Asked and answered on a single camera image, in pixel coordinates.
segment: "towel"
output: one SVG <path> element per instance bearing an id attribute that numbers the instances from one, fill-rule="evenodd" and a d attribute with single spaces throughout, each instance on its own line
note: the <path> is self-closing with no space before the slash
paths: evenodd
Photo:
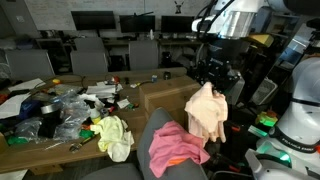
<path id="1" fill-rule="evenodd" d="M 190 158 L 197 164 L 209 160 L 209 154 L 202 148 L 202 139 L 186 132 L 177 122 L 167 122 L 156 130 L 150 149 L 149 167 L 159 178 L 169 166 L 180 164 Z"/>
<path id="2" fill-rule="evenodd" d="M 228 105 L 223 94 L 212 92 L 212 84 L 207 82 L 187 102 L 189 133 L 203 138 L 203 147 L 209 139 L 213 142 L 220 137 L 226 141 L 223 122 L 228 118 Z"/>
<path id="3" fill-rule="evenodd" d="M 131 132 L 126 132 L 128 125 L 117 116 L 108 116 L 96 125 L 91 125 L 91 131 L 99 134 L 101 139 L 98 147 L 101 152 L 108 150 L 108 155 L 114 162 L 123 162 L 130 153 L 131 145 L 134 143 Z"/>

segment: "pink cloth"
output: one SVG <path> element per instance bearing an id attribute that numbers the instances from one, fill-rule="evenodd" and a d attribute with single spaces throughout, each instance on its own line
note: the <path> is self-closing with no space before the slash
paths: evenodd
<path id="1" fill-rule="evenodd" d="M 210 158 L 202 148 L 202 139 L 189 134 L 175 121 L 167 122 L 155 131 L 149 154 L 150 169 L 157 178 L 172 166 L 170 160 L 191 158 L 195 163 L 202 164 Z"/>
<path id="2" fill-rule="evenodd" d="M 223 94 L 212 92 L 212 84 L 207 82 L 187 102 L 185 111 L 188 113 L 189 133 L 203 138 L 203 146 L 210 138 L 218 137 L 226 141 L 223 122 L 228 117 L 228 106 Z"/>

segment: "chair backrest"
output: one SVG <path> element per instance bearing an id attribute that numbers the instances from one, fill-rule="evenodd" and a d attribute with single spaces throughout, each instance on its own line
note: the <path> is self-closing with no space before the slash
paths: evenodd
<path id="1" fill-rule="evenodd" d="M 31 79 L 54 76 L 47 50 L 6 51 L 12 79 Z"/>
<path id="2" fill-rule="evenodd" d="M 168 112 L 163 108 L 158 108 L 150 116 L 150 119 L 142 133 L 140 143 L 138 145 L 137 156 L 144 179 L 158 179 L 149 168 L 149 148 L 153 141 L 154 131 L 160 129 L 169 121 L 172 121 L 172 117 Z M 201 165 L 195 164 L 191 159 L 188 159 L 179 165 L 167 168 L 165 173 L 159 179 L 207 180 L 208 178 Z"/>
<path id="3" fill-rule="evenodd" d="M 103 41 L 99 37 L 92 38 L 76 38 L 74 40 L 78 51 L 100 50 L 105 51 Z"/>
<path id="4" fill-rule="evenodd" d="M 108 63 L 104 51 L 72 51 L 70 56 L 73 74 L 86 76 L 108 72 Z"/>
<path id="5" fill-rule="evenodd" d="M 157 69 L 159 65 L 157 41 L 130 41 L 129 58 L 131 70 Z"/>

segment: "black monitor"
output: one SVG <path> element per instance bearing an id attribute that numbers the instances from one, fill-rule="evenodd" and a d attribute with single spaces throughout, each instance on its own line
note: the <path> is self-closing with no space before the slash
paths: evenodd
<path id="1" fill-rule="evenodd" d="M 190 33 L 194 17 L 192 16 L 162 16 L 161 32 L 164 33 Z"/>
<path id="2" fill-rule="evenodd" d="M 155 31 L 155 16 L 120 16 L 122 33 Z"/>
<path id="3" fill-rule="evenodd" d="M 77 30 L 116 29 L 113 11 L 71 11 Z"/>

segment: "office chair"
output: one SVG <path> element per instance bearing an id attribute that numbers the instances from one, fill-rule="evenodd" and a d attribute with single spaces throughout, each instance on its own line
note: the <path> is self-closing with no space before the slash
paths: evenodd
<path id="1" fill-rule="evenodd" d="M 12 79 L 25 80 L 55 75 L 47 50 L 6 51 L 6 59 Z"/>
<path id="2" fill-rule="evenodd" d="M 140 165 L 139 170 L 132 163 L 118 164 L 93 172 L 85 176 L 82 180 L 101 180 L 105 178 L 130 180 L 158 179 L 149 168 L 149 147 L 153 140 L 154 131 L 160 129 L 169 121 L 172 121 L 172 117 L 163 108 L 156 109 L 150 116 L 138 145 L 137 156 Z M 191 159 L 187 159 L 179 165 L 168 167 L 159 179 L 207 180 L 208 178 L 201 165 L 195 164 Z"/>
<path id="3" fill-rule="evenodd" d="M 103 51 L 72 51 L 70 56 L 73 74 L 86 76 L 108 72 L 108 63 Z"/>
<path id="4" fill-rule="evenodd" d="M 157 69 L 159 64 L 157 41 L 130 41 L 129 59 L 131 70 Z"/>
<path id="5" fill-rule="evenodd" d="M 103 41 L 99 37 L 76 38 L 74 40 L 78 51 L 100 50 L 105 51 Z"/>

